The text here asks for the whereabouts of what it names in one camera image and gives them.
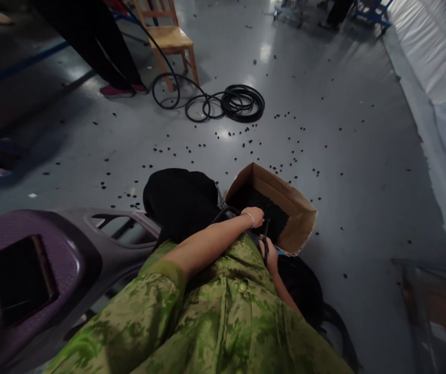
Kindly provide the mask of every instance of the wooden chair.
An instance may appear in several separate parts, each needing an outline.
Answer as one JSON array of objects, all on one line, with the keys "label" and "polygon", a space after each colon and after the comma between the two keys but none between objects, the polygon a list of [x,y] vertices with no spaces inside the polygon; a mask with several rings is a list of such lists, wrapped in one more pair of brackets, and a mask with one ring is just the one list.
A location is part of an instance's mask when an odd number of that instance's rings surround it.
[{"label": "wooden chair", "polygon": [[[153,10],[151,10],[148,5],[148,0],[143,0],[145,10],[143,10],[140,6],[139,0],[134,0],[134,6],[138,11],[138,15],[140,16],[141,23],[151,36],[155,39],[159,47],[162,49],[162,52],[167,55],[181,55],[183,59],[183,65],[185,67],[185,73],[188,72],[188,66],[192,68],[193,80],[196,84],[198,82],[198,74],[197,74],[197,65],[195,63],[195,54],[193,52],[193,42],[192,40],[181,30],[178,24],[178,18],[176,16],[176,10],[174,8],[174,1],[167,0],[169,5],[169,9],[166,8],[165,0],[158,0],[160,3],[160,10],[157,5],[157,0],[151,0],[153,5]],[[155,27],[147,27],[145,23],[145,18],[171,18],[174,22],[172,26],[155,26]],[[160,70],[163,73],[167,73],[166,64],[162,55],[155,47],[154,43],[149,39],[150,46],[152,47],[152,51],[157,60],[157,63],[160,66]],[[185,51],[188,51],[188,60],[186,58]],[[169,77],[164,77],[166,80],[167,88],[169,92],[173,92],[172,83]]]}]

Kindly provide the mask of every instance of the hand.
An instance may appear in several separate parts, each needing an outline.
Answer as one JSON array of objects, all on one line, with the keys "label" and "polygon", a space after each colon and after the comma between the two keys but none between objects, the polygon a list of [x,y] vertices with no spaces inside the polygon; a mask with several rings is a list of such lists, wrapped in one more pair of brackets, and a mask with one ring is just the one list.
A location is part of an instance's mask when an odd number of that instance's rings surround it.
[{"label": "hand", "polygon": [[257,208],[257,207],[247,207],[244,210],[242,210],[241,215],[243,215],[244,213],[250,214],[253,217],[255,229],[262,226],[262,224],[264,222],[264,212],[262,211],[262,209]]},{"label": "hand", "polygon": [[[266,262],[266,268],[268,269],[271,276],[278,274],[278,251],[273,245],[270,238],[266,238],[268,243],[268,259]],[[261,252],[261,256],[264,258],[264,243],[263,241],[259,241],[259,251]]]}]

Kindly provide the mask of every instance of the chair seat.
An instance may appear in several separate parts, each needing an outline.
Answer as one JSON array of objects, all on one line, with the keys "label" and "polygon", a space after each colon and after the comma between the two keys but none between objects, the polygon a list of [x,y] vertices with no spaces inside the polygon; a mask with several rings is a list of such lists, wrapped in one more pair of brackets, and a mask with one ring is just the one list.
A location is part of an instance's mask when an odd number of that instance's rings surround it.
[{"label": "chair seat", "polygon": [[[183,32],[179,26],[157,26],[146,28],[155,39],[161,49],[176,47],[191,47],[192,40]],[[150,46],[156,48],[149,39]]]}]

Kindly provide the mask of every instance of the purple plastic chair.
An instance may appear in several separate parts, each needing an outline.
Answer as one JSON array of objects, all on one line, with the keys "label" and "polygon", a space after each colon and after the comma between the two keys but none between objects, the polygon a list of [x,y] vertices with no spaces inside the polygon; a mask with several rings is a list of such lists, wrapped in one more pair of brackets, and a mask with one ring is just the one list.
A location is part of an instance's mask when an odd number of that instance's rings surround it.
[{"label": "purple plastic chair", "polygon": [[[129,221],[107,235],[105,227],[118,217]],[[135,223],[143,230],[141,243],[124,244],[120,238],[138,228]],[[74,208],[1,216],[0,250],[39,234],[59,295],[18,326],[5,328],[0,310],[0,373],[26,373],[53,358],[80,317],[116,282],[140,269],[159,233],[159,226],[142,211]]]}]

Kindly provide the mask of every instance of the green camouflage shirt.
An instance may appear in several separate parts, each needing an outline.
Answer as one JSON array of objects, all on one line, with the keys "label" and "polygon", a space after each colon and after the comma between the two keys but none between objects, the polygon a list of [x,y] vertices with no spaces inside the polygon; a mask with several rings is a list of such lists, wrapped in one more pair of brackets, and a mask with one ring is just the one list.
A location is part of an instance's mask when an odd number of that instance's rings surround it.
[{"label": "green camouflage shirt", "polygon": [[45,373],[352,373],[277,297],[247,235],[188,283],[159,261],[175,246],[163,243]]}]

